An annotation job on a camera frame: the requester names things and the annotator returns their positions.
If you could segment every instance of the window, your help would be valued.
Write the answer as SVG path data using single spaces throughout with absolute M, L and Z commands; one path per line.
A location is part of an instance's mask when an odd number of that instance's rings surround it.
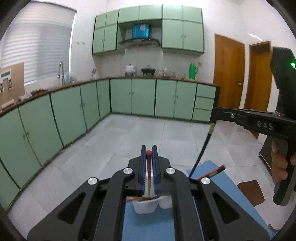
M 75 14 L 59 5 L 30 2 L 5 33 L 0 67 L 24 62 L 25 83 L 56 77 L 60 62 L 66 75 Z

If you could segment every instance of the metal rivet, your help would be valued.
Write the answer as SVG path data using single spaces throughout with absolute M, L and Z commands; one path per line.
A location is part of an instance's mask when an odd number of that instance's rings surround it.
M 167 168 L 165 171 L 167 174 L 174 174 L 176 172 L 176 170 L 172 167 Z
M 211 180 L 207 177 L 202 178 L 202 184 L 208 185 L 210 184 Z
M 94 185 L 98 182 L 98 179 L 96 179 L 95 177 L 91 177 L 87 180 L 87 182 L 89 183 L 89 185 Z
M 125 174 L 131 174 L 133 172 L 133 169 L 131 169 L 130 167 L 126 167 L 125 169 L 123 169 L 123 172 Z

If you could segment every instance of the hand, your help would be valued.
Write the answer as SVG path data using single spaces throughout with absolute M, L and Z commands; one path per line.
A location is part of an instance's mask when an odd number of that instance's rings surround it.
M 288 173 L 286 169 L 288 167 L 288 161 L 285 157 L 279 154 L 279 148 L 276 141 L 272 142 L 271 149 L 271 176 L 274 182 L 277 183 L 281 180 L 287 179 Z M 291 157 L 290 161 L 293 166 L 296 165 L 296 153 Z

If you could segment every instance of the wooden countertop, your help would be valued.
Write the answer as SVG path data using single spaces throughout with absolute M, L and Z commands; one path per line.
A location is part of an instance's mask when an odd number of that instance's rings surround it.
M 65 84 L 65 85 L 60 85 L 60 86 L 55 86 L 55 87 L 52 87 L 52 88 L 49 88 L 47 89 L 46 91 L 43 91 L 43 92 L 40 92 L 40 93 L 37 93 L 35 95 L 33 95 L 32 97 L 28 98 L 28 99 L 25 99 L 23 101 L 18 101 L 16 103 L 14 103 L 13 105 L 10 105 L 8 107 L 6 107 L 5 109 L 3 110 L 0 110 L 0 117 L 5 115 L 6 113 L 8 113 L 9 111 L 12 111 L 13 109 L 29 102 L 29 101 L 32 101 L 36 98 L 39 98 L 39 97 L 42 97 L 44 95 L 47 95 L 47 94 L 50 94 L 50 93 L 53 93 L 53 92 L 56 92 L 56 91 L 60 91 L 60 90 L 63 90 L 63 89 L 68 89 L 68 88 L 71 88 L 71 87 L 75 87 L 75 86 L 79 86 L 79 85 L 82 85 L 82 84 L 87 84 L 87 83 L 91 83 L 91 82 L 95 82 L 95 81 L 101 81 L 101 80 L 107 80 L 107 79 L 131 79 L 132 77 L 125 77 L 125 76 L 118 76 L 118 77 L 106 77 L 106 78 L 99 78 L 99 79 L 94 79 L 94 80 L 79 80 L 79 81 L 75 81 L 74 83 L 72 84 Z M 200 84 L 204 84 L 204 85 L 210 85 L 210 86 L 215 86 L 215 87 L 218 87 L 218 85 L 214 85 L 214 84 L 209 84 L 209 83 L 205 83 L 205 82 L 202 82 L 202 81 L 197 81 L 197 80 L 180 80 L 180 79 L 174 79 L 174 78 L 162 78 L 162 77 L 152 77 L 152 76 L 136 76 L 134 77 L 133 79 L 159 79 L 159 80 L 177 80 L 177 81 L 184 81 L 184 82 L 190 82 L 190 83 L 200 83 Z

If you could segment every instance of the tiled floor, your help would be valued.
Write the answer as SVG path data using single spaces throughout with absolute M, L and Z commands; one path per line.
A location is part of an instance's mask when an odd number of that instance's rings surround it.
M 9 217 L 26 237 L 29 230 L 89 177 L 111 177 L 139 156 L 141 145 L 156 145 L 159 155 L 181 170 L 192 168 L 209 125 L 127 115 L 110 115 L 90 133 L 64 150 L 24 190 Z M 265 202 L 256 210 L 267 224 L 279 229 L 295 207 L 295 196 L 286 207 L 273 201 L 271 176 L 258 158 L 261 144 L 242 127 L 218 122 L 201 163 L 226 165 L 235 184 L 256 179 Z

